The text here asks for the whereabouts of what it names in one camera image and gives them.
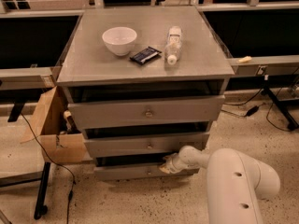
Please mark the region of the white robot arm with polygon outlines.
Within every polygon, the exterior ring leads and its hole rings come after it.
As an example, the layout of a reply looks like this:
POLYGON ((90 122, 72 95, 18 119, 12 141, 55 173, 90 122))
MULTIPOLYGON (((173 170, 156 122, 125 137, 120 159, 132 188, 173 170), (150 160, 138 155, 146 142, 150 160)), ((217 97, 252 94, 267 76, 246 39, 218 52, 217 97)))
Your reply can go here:
POLYGON ((198 168, 206 169, 209 224, 263 224, 258 201, 280 190, 274 168, 231 148, 206 154, 191 146, 165 156, 160 166, 167 174, 198 168))

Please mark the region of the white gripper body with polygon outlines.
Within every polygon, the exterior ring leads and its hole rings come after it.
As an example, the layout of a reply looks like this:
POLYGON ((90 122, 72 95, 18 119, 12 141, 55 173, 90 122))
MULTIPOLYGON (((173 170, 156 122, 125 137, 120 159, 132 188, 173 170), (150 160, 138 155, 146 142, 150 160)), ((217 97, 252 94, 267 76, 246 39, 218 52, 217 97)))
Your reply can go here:
POLYGON ((179 155, 173 159, 165 160, 164 168, 170 171, 170 174, 176 174, 183 170, 184 163, 181 161, 179 155))

